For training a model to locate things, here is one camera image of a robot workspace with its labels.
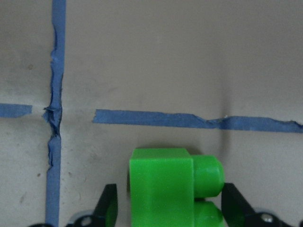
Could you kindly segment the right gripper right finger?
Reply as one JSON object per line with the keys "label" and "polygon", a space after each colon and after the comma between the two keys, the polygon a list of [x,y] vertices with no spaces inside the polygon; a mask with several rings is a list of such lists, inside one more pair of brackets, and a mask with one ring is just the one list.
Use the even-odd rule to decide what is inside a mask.
{"label": "right gripper right finger", "polygon": [[256,212],[233,183],[222,189],[222,214],[229,227],[288,227],[270,212]]}

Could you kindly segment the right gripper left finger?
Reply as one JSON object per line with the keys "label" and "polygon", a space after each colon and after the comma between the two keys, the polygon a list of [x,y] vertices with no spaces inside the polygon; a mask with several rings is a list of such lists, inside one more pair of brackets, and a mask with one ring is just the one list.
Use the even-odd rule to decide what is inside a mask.
{"label": "right gripper left finger", "polygon": [[117,185],[106,184],[91,213],[73,217],[66,227],[114,227],[118,215]]}

